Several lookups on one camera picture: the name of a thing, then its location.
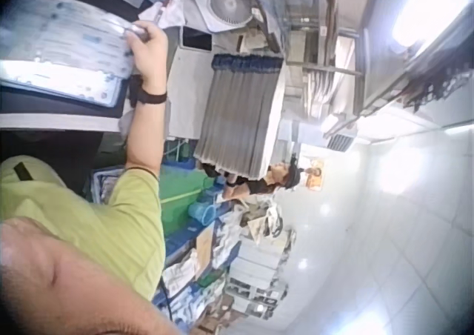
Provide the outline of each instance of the man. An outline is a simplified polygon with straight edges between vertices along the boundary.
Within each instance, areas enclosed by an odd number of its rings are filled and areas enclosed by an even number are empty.
[[[178,333],[150,303],[165,255],[157,177],[167,37],[151,23],[137,24],[150,40],[127,33],[143,85],[126,171],[109,204],[89,204],[37,159],[1,166],[1,295],[26,334]]]

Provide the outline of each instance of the cardboard box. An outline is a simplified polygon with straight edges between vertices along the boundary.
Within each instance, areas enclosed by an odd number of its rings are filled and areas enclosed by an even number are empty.
[[[210,316],[206,316],[204,320],[199,324],[199,328],[204,330],[207,329],[209,331],[216,331],[217,325],[221,323],[220,319],[212,318]]]
[[[223,311],[228,311],[232,307],[233,303],[234,303],[234,297],[230,296],[229,294],[224,294],[222,296],[221,309]]]
[[[196,239],[196,250],[198,251],[199,271],[196,274],[198,279],[210,264],[213,249],[214,222],[202,231]]]

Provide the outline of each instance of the green shirt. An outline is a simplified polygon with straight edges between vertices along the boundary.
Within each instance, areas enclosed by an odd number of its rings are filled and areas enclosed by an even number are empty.
[[[20,181],[23,162],[32,181]],[[145,170],[127,170],[108,205],[91,204],[67,189],[54,170],[27,156],[1,165],[0,220],[27,216],[75,245],[146,299],[152,299],[164,265],[158,181]]]

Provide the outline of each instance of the blue bin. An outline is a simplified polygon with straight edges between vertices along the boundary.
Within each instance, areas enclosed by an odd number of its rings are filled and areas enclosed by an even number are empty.
[[[225,179],[225,177],[218,176],[218,177],[216,177],[216,179],[214,179],[214,186],[224,189],[224,186],[225,186],[226,182],[227,182],[227,180]]]
[[[216,218],[216,206],[210,203],[193,203],[187,212],[204,226],[210,225]]]

